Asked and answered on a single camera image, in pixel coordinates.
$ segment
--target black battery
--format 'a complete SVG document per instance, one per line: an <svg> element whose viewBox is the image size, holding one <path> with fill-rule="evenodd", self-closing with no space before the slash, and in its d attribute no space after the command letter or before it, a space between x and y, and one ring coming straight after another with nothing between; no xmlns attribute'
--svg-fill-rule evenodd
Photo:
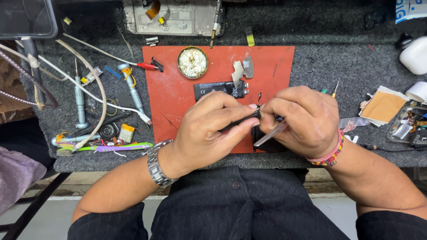
<svg viewBox="0 0 427 240"><path fill-rule="evenodd" d="M232 95L234 98L244 98L245 97L245 81L240 80L237 88L234 87L233 82L213 82L213 83L199 83L194 85L194 96L196 102L204 95L215 92L222 91L226 94Z"/></svg>

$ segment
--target hand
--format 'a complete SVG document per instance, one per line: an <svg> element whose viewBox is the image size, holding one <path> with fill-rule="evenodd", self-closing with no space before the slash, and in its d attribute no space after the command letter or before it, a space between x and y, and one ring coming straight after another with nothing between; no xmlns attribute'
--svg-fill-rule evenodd
<svg viewBox="0 0 427 240"><path fill-rule="evenodd" d="M325 157L338 144L338 104L334 98L306 86L286 88L264 104L260 130L268 133L279 124L289 125L274 136L286 148L306 158Z"/></svg>
<svg viewBox="0 0 427 240"><path fill-rule="evenodd" d="M169 178L181 177L228 155L252 129L260 124L255 117L220 133L231 122L254 113L255 104L242 105L223 92L204 95L187 110L175 140L159 151L159 165Z"/></svg>

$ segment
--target workbench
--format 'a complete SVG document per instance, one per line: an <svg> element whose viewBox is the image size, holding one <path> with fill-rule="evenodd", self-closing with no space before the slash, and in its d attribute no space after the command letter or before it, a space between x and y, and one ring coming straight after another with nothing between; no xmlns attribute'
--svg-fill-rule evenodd
<svg viewBox="0 0 427 240"><path fill-rule="evenodd" d="M214 47L247 45L244 32L247 26L252 27L256 46L295 46L289 86L306 85L318 91L326 88L330 92L339 81L336 100L339 104L340 118L356 117L360 111L360 102L368 100L369 97L366 94L373 94L380 85L404 93L415 82L427 79L426 76L417 76L409 72L398 60L401 50L394 47L394 43L402 32L407 32L414 37L422 36L427 30L426 18L407 20L397 25L386 23L365 31L363 16L374 10L376 8L374 5L360 5L353 1L339 0L287 0L279 3L254 1L224 3L224 5L227 8L225 34L215 39ZM60 10L73 21L70 26L65 26L64 32L115 56L132 61L129 50L116 27L116 24L121 22L120 7L120 1L59 5ZM144 39L147 37L125 34L125 38L133 49L136 62L142 62L141 47L145 44ZM62 40L82 54L93 67L99 66L103 69L107 65L118 71L117 65L121 62L71 39L63 37ZM197 46L208 45L210 38L159 36L159 40L165 46ZM37 44L40 55L74 76L74 55L71 52L53 40L37 41ZM44 63L41 63L41 66L61 76ZM81 62L79 66L81 75L85 76L89 72L88 69L83 67ZM145 72L135 67L133 75L137 81L136 87L141 95L144 111L150 117L152 109L149 104ZM42 76L44 85L58 100L60 107L44 111L34 109L34 112L45 133L50 154L56 157L57 147L50 143L52 137L61 132L78 130L75 128L77 106L74 99L74 84L71 81L56 81L44 73ZM129 90L123 79L119 80L106 71L100 78L109 98ZM28 99L34 100L33 85L23 76L21 81L27 91ZM86 88L100 97L96 83ZM87 116L87 121L96 124L98 119ZM117 123L118 125L127 123L140 129L140 132L135 133L134 141L154 142L152 127L148 129L136 114L123 118ZM358 135L358 143L375 144L385 149L407 148L407 145L393 143L386 138L390 124L381 127L374 125L357 127L348 134ZM84 151L75 153L72 157L57 157L55 169L58 172L106 171L140 157L141 152L121 152L127 156L125 158L112 152ZM377 151L376 153L399 167L427 166L427 152ZM284 152L231 154L207 168L236 164L242 168L254 169L313 166L292 152Z"/></svg>

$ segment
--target silver wristwatch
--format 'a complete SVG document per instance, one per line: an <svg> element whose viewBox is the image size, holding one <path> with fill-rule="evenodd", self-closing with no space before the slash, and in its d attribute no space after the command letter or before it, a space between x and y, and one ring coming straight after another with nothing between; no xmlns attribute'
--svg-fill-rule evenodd
<svg viewBox="0 0 427 240"><path fill-rule="evenodd" d="M160 148L166 146L167 144L171 143L172 141L173 141L172 139L168 139L166 141L160 142L160 143L154 145L152 148L150 148L147 151L148 172L150 173L150 176L153 179L153 181L163 188L174 183L176 179L170 179L163 174L163 171L160 168L160 165L158 162L157 152Z"/></svg>

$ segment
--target small lipo battery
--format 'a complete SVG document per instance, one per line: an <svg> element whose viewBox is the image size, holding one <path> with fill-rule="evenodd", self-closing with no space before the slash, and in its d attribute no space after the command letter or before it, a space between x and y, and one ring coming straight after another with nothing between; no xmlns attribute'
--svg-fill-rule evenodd
<svg viewBox="0 0 427 240"><path fill-rule="evenodd" d="M134 127L123 123L122 128L120 129L119 139L123 140L124 142L131 143L134 132Z"/></svg>
<svg viewBox="0 0 427 240"><path fill-rule="evenodd" d="M245 81L240 80L237 88L234 87L233 82L213 82L213 83L199 83L194 84L194 96L196 102L204 95L215 92L222 91L226 94L232 95L234 98L244 98L245 94L249 93L249 90L245 90Z"/></svg>

